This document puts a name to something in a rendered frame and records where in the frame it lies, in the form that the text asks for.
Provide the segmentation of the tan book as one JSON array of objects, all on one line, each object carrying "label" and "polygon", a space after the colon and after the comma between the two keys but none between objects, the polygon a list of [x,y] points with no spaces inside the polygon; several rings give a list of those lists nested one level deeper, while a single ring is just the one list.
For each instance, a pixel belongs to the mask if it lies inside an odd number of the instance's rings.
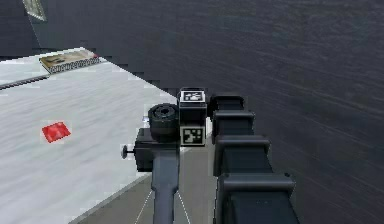
[{"label": "tan book", "polygon": [[98,64],[101,60],[95,53],[86,49],[81,49],[78,51],[41,57],[39,62],[50,74],[55,74]]}]

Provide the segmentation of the white table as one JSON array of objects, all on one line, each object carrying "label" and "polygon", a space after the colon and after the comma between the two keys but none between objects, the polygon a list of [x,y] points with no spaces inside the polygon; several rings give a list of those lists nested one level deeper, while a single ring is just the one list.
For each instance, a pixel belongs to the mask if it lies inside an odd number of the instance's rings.
[{"label": "white table", "polygon": [[[54,75],[36,56],[0,62],[0,84],[42,75],[0,91],[0,224],[134,224],[151,176],[121,151],[175,96],[107,60]],[[56,122],[71,135],[48,143]],[[153,223],[153,198],[138,224]]]}]

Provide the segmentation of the pale framed picture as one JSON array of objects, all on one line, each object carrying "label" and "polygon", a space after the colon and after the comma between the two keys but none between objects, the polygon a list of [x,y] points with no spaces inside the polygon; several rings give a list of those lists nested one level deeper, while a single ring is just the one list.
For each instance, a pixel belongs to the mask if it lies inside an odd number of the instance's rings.
[{"label": "pale framed picture", "polygon": [[22,2],[24,4],[26,12],[30,16],[35,17],[36,19],[41,21],[46,20],[46,16],[41,4],[41,0],[22,0]]}]

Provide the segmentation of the red flat square object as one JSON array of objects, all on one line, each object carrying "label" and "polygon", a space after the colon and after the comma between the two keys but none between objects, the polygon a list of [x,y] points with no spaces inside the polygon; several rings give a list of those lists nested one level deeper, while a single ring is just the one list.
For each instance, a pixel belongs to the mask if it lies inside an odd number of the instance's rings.
[{"label": "red flat square object", "polygon": [[41,128],[42,134],[48,143],[58,141],[70,136],[71,131],[64,122],[56,122]]}]

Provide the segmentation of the dark thin strip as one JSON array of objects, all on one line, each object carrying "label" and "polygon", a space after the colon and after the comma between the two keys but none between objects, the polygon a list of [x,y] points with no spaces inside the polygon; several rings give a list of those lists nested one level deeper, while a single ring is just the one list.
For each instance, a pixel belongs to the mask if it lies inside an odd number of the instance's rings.
[{"label": "dark thin strip", "polygon": [[15,88],[18,86],[25,86],[26,88],[37,88],[38,82],[41,82],[42,80],[46,80],[48,78],[49,78],[49,75],[42,75],[42,76],[36,76],[36,77],[26,78],[22,80],[17,80],[10,83],[0,84],[0,91],[5,89]]}]

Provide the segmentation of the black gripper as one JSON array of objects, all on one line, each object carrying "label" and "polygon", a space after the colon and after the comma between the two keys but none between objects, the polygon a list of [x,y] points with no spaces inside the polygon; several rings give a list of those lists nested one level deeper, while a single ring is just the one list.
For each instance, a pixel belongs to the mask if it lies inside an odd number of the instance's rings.
[{"label": "black gripper", "polygon": [[[179,114],[175,104],[162,103],[148,110],[148,128],[140,128],[132,150],[127,145],[121,156],[133,154],[138,172],[151,172],[151,191],[136,217],[141,215],[154,192],[153,224],[174,223],[174,195],[179,189],[180,136]],[[176,224],[192,224],[180,192]]]}]

